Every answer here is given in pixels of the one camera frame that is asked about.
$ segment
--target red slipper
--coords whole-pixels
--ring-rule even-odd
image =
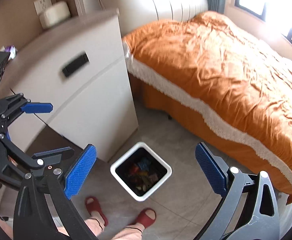
[[[142,224],[145,228],[150,227],[153,223],[155,223],[156,220],[156,212],[152,210],[155,213],[155,219],[151,219],[148,215],[146,215],[147,210],[152,210],[151,208],[145,208],[142,212],[139,213],[137,216],[134,224],[140,223]]]
[[[91,202],[91,203],[87,203],[88,200],[90,199],[93,199],[94,201]],[[103,220],[105,221],[105,226],[108,225],[108,220],[107,218],[105,217],[104,213],[102,212],[102,208],[101,208],[101,205],[99,204],[99,201],[96,197],[87,197],[85,199],[85,206],[86,206],[86,209],[88,211],[89,214],[91,214],[92,211],[97,211],[101,217],[103,218]]]

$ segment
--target electrical socket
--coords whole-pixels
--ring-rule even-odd
[[[46,8],[52,6],[51,0],[36,0],[34,1],[35,9],[37,15],[39,15],[42,11],[44,11]]]

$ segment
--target white trash can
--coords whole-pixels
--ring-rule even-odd
[[[144,201],[171,176],[172,168],[146,143],[138,142],[110,172],[135,200]]]

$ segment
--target tile floor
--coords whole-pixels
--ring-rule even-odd
[[[203,141],[191,134],[175,120],[169,120],[167,114],[145,109],[135,102],[138,130],[129,138],[123,147],[110,160],[104,163],[97,160],[86,179],[81,191],[72,198],[78,212],[88,218],[84,199],[89,195],[96,196],[109,220],[100,240],[111,239],[118,231],[131,223],[145,207],[157,212],[157,221],[143,233],[143,239],[151,240],[192,240],[205,225],[217,204],[220,196],[216,195],[197,164],[194,149]],[[160,155],[173,169],[171,177],[145,202],[135,201],[110,174],[110,164],[116,161],[136,142],[143,141]],[[207,144],[211,151],[222,157],[229,165],[238,166],[243,172],[249,172],[235,160],[228,158],[213,146]],[[11,191],[4,198],[12,202]],[[1,204],[0,214],[12,215],[13,208],[8,203]],[[235,213],[228,231],[236,225],[240,208]]]

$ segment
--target drawer handle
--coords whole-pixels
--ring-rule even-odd
[[[86,62],[89,62],[86,53],[83,53],[82,55],[72,60],[62,69],[65,77],[69,77],[70,75],[72,75],[76,70],[80,69]]]

